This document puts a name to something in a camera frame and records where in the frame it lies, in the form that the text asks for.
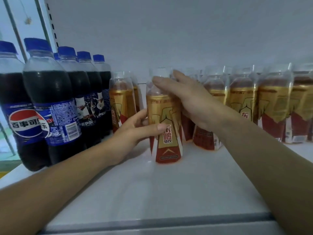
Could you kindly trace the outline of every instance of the black pepsi label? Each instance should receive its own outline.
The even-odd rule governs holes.
[[[81,127],[89,127],[96,124],[92,94],[85,95],[81,98],[75,98],[75,105]]]
[[[110,104],[110,95],[109,90],[102,90],[103,102],[104,102],[104,111],[111,113],[111,104]]]
[[[91,110],[96,118],[101,118],[105,115],[106,111],[104,109],[104,101],[102,97],[102,92],[94,92],[91,94]]]
[[[81,135],[74,100],[35,103],[34,106],[48,145],[63,145]]]
[[[3,104],[1,108],[17,143],[25,145],[43,140],[44,135],[32,103]]]

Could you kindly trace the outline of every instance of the pepsi logo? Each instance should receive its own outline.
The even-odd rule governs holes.
[[[14,111],[9,115],[11,129],[19,136],[33,138],[42,133],[37,113],[33,109]]]
[[[41,129],[43,131],[44,134],[44,138],[49,137],[49,133],[50,133],[50,127],[49,127],[49,123],[45,120],[44,117],[42,117],[40,114],[37,113],[37,117],[41,126]]]

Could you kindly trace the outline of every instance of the person's right arm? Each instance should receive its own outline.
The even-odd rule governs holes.
[[[181,98],[184,113],[196,125],[218,136],[288,234],[313,234],[313,163],[215,100],[194,80],[178,71],[174,76],[178,82],[161,77],[153,82]]]

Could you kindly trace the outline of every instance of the hand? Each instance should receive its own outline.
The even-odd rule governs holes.
[[[147,109],[130,117],[106,142],[110,147],[111,165],[119,164],[124,157],[143,139],[157,136],[166,131],[166,124],[148,125]]]
[[[226,107],[214,99],[197,81],[177,70],[174,70],[173,74],[178,82],[158,76],[154,76],[152,82],[161,90],[166,90],[178,96],[184,107],[183,114],[199,127],[211,131],[213,129],[213,121],[210,120],[213,115],[212,110],[223,110]]]

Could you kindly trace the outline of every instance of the person's left arm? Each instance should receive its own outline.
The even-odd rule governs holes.
[[[166,130],[165,124],[148,126],[146,117],[142,110],[107,141],[0,190],[1,234],[36,234],[100,171]]]

